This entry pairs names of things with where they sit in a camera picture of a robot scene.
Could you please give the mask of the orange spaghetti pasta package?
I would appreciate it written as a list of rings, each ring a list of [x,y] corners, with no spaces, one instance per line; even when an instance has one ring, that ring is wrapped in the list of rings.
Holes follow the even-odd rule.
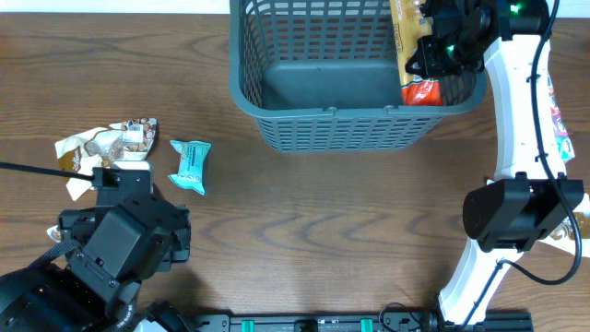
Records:
[[[419,10],[422,4],[424,1],[420,0],[390,0],[402,99],[410,106],[441,106],[439,81],[423,79],[406,70],[406,64],[418,49],[419,38],[431,34],[431,25]]]

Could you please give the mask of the grey plastic laundry basket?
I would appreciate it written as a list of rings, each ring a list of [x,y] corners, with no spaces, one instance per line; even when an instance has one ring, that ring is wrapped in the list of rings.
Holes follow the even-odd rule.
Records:
[[[230,93],[282,153],[397,150],[473,111],[486,78],[440,82],[438,106],[402,98],[386,1],[230,0]]]

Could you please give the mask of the blue Kleenex tissue pack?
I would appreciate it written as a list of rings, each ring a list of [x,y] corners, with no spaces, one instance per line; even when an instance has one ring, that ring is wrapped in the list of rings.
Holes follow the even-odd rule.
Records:
[[[569,137],[566,126],[561,118],[561,110],[557,104],[555,89],[552,84],[551,77],[548,77],[548,88],[549,88],[549,99],[550,109],[553,122],[553,132],[557,142],[558,151],[560,153],[561,160],[567,163],[575,158],[575,152],[572,141]]]

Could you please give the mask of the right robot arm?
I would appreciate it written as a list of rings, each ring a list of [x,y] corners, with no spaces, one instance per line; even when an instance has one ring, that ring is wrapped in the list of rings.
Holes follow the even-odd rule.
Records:
[[[486,72],[492,85],[498,157],[491,183],[466,195],[466,247],[450,281],[425,312],[423,331],[485,331],[487,307],[509,270],[564,221],[573,233],[571,279],[583,258],[574,208],[584,185],[568,177],[553,131],[549,39],[559,11],[548,1],[426,1],[431,25],[407,61],[409,73],[439,78]]]

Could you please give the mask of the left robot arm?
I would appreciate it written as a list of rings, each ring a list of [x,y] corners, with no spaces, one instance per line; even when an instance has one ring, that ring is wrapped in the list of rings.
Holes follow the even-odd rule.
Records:
[[[54,247],[1,277],[4,331],[124,331],[142,282],[190,257],[190,213],[154,192],[146,161],[88,176],[95,207],[66,209]]]

